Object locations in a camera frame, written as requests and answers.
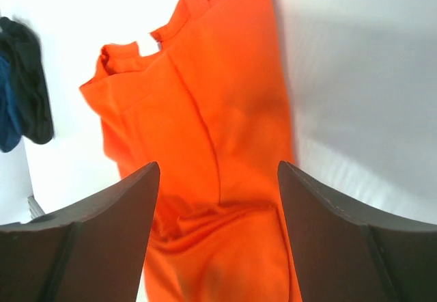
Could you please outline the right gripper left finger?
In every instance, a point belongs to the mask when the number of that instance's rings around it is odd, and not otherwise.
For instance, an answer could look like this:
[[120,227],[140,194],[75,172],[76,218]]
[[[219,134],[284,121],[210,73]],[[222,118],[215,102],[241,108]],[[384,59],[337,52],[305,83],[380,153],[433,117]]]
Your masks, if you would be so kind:
[[159,181],[152,162],[65,208],[1,226],[1,300],[135,301]]

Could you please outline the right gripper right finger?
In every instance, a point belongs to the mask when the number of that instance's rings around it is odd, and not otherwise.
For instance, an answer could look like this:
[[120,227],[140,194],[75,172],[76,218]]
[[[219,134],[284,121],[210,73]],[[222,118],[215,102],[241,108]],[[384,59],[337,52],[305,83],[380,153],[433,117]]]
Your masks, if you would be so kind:
[[296,166],[278,168],[304,301],[435,301],[436,226],[384,212]]

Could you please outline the orange t shirt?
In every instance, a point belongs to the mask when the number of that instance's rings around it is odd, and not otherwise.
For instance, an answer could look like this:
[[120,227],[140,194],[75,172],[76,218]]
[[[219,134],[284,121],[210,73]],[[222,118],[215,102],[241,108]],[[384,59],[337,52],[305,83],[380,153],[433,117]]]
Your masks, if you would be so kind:
[[300,301],[277,170],[293,161],[272,0],[179,0],[159,52],[107,44],[81,86],[121,177],[160,184],[151,301]]

